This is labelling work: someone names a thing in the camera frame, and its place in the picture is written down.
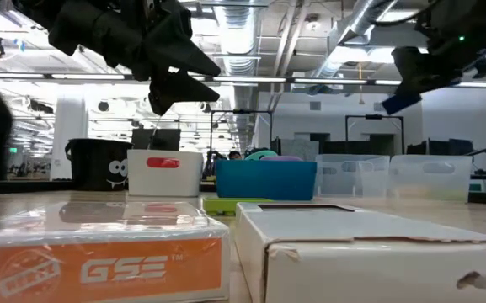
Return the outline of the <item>orange card box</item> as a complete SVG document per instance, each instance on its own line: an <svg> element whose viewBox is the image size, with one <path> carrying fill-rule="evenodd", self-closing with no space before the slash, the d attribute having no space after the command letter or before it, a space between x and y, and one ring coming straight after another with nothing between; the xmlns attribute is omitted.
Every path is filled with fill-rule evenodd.
<svg viewBox="0 0 486 303"><path fill-rule="evenodd" d="M185 202L61 202L0 216L0 303L229 296L230 231Z"/></svg>

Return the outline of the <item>purple foam dice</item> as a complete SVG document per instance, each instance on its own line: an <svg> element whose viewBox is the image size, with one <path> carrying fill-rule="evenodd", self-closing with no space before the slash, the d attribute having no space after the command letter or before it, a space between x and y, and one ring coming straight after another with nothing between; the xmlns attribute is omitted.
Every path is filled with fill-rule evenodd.
<svg viewBox="0 0 486 303"><path fill-rule="evenodd" d="M303 162L300 157L294 156L263 156L260 161L274 161L274 162Z"/></svg>

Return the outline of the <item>clear plastic bin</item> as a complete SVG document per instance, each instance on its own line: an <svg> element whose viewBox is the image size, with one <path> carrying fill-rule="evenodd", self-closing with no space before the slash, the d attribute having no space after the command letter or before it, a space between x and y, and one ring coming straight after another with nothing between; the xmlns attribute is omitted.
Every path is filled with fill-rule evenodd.
<svg viewBox="0 0 486 303"><path fill-rule="evenodd" d="M394 156L389 164L388 193L396 199L466 203L472 166L469 156Z"/></svg>
<svg viewBox="0 0 486 303"><path fill-rule="evenodd" d="M390 156L322 154L316 156L315 195L381 198L387 195Z"/></svg>

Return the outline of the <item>white plastic bin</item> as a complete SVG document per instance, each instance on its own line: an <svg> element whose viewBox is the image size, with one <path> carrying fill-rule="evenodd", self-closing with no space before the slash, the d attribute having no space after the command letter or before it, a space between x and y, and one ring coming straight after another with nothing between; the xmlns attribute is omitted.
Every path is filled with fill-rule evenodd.
<svg viewBox="0 0 486 303"><path fill-rule="evenodd" d="M199 152L129 150L129 194L158 197L197 197L203 167ZM178 168L149 168L149 157L172 157L180 161Z"/></svg>

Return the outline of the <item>black bucket with cartoon eyes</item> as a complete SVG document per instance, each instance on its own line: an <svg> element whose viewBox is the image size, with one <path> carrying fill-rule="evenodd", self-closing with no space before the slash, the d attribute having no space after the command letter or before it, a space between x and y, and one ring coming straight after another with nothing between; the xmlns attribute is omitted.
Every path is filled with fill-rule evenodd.
<svg viewBox="0 0 486 303"><path fill-rule="evenodd" d="M128 180L127 152L133 145L124 141L75 138L65 147L72 165L72 182L82 191L124 191Z"/></svg>

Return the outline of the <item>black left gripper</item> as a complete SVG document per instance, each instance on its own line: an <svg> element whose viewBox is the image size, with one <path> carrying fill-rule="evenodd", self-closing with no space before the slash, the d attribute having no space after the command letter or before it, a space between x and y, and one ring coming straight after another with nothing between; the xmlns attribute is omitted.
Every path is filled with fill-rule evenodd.
<svg viewBox="0 0 486 303"><path fill-rule="evenodd" d="M151 79L152 112L164 115L174 103L216 102L220 95L185 71L211 77L221 68L192 40L191 13L178 0L121 0L120 9L93 0L65 0L49 43L72 55L80 47L100 54L111 67L122 65L138 81Z"/></svg>

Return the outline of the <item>black monitor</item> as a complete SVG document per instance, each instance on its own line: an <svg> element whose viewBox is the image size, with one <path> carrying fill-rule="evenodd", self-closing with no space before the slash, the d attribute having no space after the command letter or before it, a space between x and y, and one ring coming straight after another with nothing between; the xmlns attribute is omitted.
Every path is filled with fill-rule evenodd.
<svg viewBox="0 0 486 303"><path fill-rule="evenodd" d="M131 143L134 149L178 151L181 129L134 129Z"/></svg>

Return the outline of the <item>lime green plate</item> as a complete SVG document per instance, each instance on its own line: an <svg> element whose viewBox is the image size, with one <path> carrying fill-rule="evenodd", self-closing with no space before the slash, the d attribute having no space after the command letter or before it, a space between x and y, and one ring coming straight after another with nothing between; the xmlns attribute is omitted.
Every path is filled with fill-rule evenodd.
<svg viewBox="0 0 486 303"><path fill-rule="evenodd" d="M210 216L235 216L237 203L268 203L271 199L262 198L204 198L203 211Z"/></svg>

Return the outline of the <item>black station frame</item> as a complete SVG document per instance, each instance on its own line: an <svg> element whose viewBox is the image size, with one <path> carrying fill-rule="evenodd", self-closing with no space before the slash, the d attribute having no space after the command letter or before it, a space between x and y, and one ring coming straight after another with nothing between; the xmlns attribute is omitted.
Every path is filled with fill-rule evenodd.
<svg viewBox="0 0 486 303"><path fill-rule="evenodd" d="M348 150L348 142L350 141L350 124L349 120L350 119L363 119L363 120L398 120L400 123L399 129L400 129L400 138L401 138L401 153L406 154L406 146L405 146L405 122L404 122L404 117L402 116L386 116L386 115L381 115L381 114L364 114L364 115L357 115L357 114L348 114L344 117L344 142L346 145L346 150Z"/></svg>
<svg viewBox="0 0 486 303"><path fill-rule="evenodd" d="M242 115L242 114L267 114L269 119L269 128L270 128L270 142L273 139L273 123L274 123L274 111L271 110L257 110L257 109L232 109L232 110L225 110L225 109L212 109L210 112L210 140L209 140L209 149L207 154L212 154L213 151L213 125L215 124L214 115L216 113L222 114L233 114L233 115Z"/></svg>

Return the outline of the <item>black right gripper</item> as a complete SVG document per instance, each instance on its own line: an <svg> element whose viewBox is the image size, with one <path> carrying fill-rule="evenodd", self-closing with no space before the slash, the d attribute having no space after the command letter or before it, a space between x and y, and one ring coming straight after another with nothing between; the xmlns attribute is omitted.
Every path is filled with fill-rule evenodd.
<svg viewBox="0 0 486 303"><path fill-rule="evenodd" d="M396 97L415 98L437 85L456 85L473 69L477 71L474 78L486 77L486 33L433 33L427 37L429 54L414 46L393 50L394 64L402 78Z"/></svg>

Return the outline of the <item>blue plastic bin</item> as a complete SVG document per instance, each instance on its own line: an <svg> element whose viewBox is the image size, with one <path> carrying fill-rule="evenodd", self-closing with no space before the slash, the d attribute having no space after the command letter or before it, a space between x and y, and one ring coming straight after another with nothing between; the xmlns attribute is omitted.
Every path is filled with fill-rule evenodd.
<svg viewBox="0 0 486 303"><path fill-rule="evenodd" d="M216 163L220 198L311 200L318 166L315 162L227 161Z"/></svg>

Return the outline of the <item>blue toy block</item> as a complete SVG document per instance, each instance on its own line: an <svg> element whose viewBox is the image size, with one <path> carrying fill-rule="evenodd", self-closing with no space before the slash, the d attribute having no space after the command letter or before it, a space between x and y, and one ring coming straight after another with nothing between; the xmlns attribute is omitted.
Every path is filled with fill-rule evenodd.
<svg viewBox="0 0 486 303"><path fill-rule="evenodd" d="M415 94L394 94L390 98L381 102L382 107L385 109L387 114L396 114L414 104L421 101L421 96L417 93Z"/></svg>

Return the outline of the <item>white pillar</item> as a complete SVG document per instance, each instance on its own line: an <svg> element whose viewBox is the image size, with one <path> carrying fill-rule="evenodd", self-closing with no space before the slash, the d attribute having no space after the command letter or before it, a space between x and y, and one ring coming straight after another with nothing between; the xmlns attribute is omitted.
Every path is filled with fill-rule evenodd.
<svg viewBox="0 0 486 303"><path fill-rule="evenodd" d="M88 136L88 105L82 86L57 87L55 115L50 180L70 179L72 164L67 159L65 147L71 139Z"/></svg>

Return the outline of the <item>white card box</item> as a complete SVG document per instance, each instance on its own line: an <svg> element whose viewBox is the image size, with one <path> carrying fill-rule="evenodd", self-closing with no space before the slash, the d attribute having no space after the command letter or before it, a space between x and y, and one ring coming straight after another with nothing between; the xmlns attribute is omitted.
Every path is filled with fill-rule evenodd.
<svg viewBox="0 0 486 303"><path fill-rule="evenodd" d="M486 234L327 204L239 203L255 303L486 303Z"/></svg>

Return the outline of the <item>linear ceiling light strip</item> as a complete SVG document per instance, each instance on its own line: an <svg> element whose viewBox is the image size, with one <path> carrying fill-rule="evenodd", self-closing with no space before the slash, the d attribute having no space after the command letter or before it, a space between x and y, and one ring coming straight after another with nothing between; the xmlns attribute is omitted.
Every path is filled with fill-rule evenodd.
<svg viewBox="0 0 486 303"><path fill-rule="evenodd" d="M372 86L397 86L398 80L361 80L361 79L320 79L320 78L297 78L297 77L234 77L234 76L190 76L200 82L233 82L233 83L296 83L306 85L372 85ZM0 72L0 79L40 79L40 80L91 80L91 81L133 81L132 75L128 74L77 74L77 73L20 73Z"/></svg>

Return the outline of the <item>silver air duct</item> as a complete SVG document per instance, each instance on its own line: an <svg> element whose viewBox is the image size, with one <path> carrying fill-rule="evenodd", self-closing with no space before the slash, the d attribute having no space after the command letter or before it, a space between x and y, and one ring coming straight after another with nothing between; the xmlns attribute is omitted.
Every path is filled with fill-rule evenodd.
<svg viewBox="0 0 486 303"><path fill-rule="evenodd" d="M251 77L257 72L258 59L252 59L257 45L258 9L250 0L222 0L226 5L215 7L225 74L229 77ZM233 109L256 110L257 86L234 85L230 97ZM255 114L235 114L235 130L240 150L251 147Z"/></svg>
<svg viewBox="0 0 486 303"><path fill-rule="evenodd" d="M368 45L373 23L379 21L398 0L357 0L352 14L335 21L327 39L328 55L312 74L315 78L332 78L344 64L341 55L350 45Z"/></svg>

